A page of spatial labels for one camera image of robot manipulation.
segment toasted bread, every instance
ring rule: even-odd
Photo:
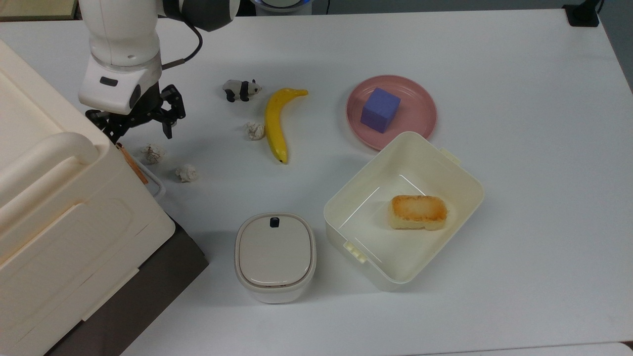
[[[389,205],[389,225],[394,229],[439,230],[448,211],[436,196],[398,195]]]

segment pink plate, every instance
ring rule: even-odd
[[[400,98],[400,106],[391,124],[381,134],[360,122],[363,106],[377,87]],[[428,139],[435,129],[437,110],[431,96],[420,84],[397,75],[379,75],[358,84],[348,98],[349,126],[367,146],[381,150],[396,136],[413,131]]]

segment toy banana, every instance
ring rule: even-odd
[[[268,145],[279,162],[288,164],[288,149],[285,145],[284,133],[281,129],[280,117],[284,105],[298,96],[308,95],[307,90],[283,88],[276,91],[266,105],[264,114],[264,130]]]

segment panda figurine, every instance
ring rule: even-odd
[[[261,91],[261,87],[255,82],[241,82],[239,80],[228,80],[222,86],[222,90],[227,93],[227,100],[231,103],[239,98],[241,101],[248,101],[250,95],[255,95]]]

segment purple cube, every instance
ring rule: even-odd
[[[396,116],[398,105],[399,97],[376,88],[363,106],[360,122],[383,134]]]

